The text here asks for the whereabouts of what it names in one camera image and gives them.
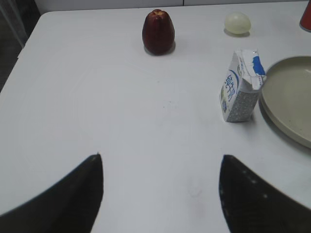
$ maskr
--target milk carton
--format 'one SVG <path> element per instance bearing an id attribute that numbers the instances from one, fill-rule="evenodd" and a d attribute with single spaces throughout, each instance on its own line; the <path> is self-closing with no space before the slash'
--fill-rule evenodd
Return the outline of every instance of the milk carton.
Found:
<path id="1" fill-rule="evenodd" d="M 234 51 L 221 89 L 220 103 L 227 122 L 248 121 L 265 80 L 257 50 Z"/>

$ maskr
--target white egg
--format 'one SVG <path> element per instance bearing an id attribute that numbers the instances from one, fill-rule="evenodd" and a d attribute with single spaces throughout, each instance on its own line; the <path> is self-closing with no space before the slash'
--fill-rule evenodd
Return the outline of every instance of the white egg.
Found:
<path id="1" fill-rule="evenodd" d="M 241 12 L 233 12 L 225 18 L 225 28 L 233 34 L 243 34 L 251 29 L 251 21 Z"/>

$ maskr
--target apple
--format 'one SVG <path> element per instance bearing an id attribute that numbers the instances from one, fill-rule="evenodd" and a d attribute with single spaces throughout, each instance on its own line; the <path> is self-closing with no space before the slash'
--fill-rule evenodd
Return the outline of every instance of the apple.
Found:
<path id="1" fill-rule="evenodd" d="M 150 12 L 142 28 L 142 41 L 145 48 L 155 55 L 168 52 L 175 39 L 175 29 L 169 14 L 159 9 Z"/>

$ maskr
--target beige plate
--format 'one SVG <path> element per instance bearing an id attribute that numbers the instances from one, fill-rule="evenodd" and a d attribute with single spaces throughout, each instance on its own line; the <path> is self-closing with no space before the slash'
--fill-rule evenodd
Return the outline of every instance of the beige plate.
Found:
<path id="1" fill-rule="evenodd" d="M 311 148 L 311 57 L 287 58 L 270 67 L 260 100 L 279 129 Z"/>

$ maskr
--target table surface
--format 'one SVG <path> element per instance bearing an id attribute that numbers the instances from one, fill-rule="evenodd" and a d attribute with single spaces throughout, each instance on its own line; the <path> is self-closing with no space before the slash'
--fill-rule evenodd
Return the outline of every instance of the table surface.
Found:
<path id="1" fill-rule="evenodd" d="M 258 48 L 267 69 L 311 54 L 300 29 L 307 2 L 164 8 L 175 50 L 151 56 L 148 8 L 53 12 L 39 20 L 0 94 L 0 214 L 41 193 L 87 156 L 104 160 L 93 233 L 228 233 L 218 195 L 233 154 L 311 207 L 311 150 L 273 130 L 258 105 L 225 123 L 219 93 L 237 48 Z M 225 16 L 250 17 L 247 37 Z"/>

